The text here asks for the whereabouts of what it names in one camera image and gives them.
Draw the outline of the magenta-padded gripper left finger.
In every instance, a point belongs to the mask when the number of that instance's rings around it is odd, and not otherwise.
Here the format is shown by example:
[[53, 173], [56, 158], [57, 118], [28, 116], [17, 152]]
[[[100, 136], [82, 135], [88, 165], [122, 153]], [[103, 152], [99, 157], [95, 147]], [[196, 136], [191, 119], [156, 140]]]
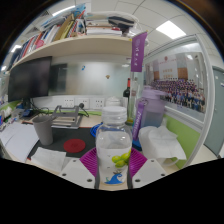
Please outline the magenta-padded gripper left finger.
[[59, 176], [84, 188], [99, 187], [97, 152], [93, 148], [81, 158], [72, 159]]

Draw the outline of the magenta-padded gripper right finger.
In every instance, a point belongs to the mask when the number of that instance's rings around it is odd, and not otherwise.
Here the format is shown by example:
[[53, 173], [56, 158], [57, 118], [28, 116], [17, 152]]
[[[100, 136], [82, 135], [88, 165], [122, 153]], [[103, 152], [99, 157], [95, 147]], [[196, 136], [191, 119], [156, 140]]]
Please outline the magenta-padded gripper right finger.
[[138, 150], [131, 149], [127, 179], [129, 189], [143, 187], [165, 176], [166, 171], [155, 159], [147, 159]]

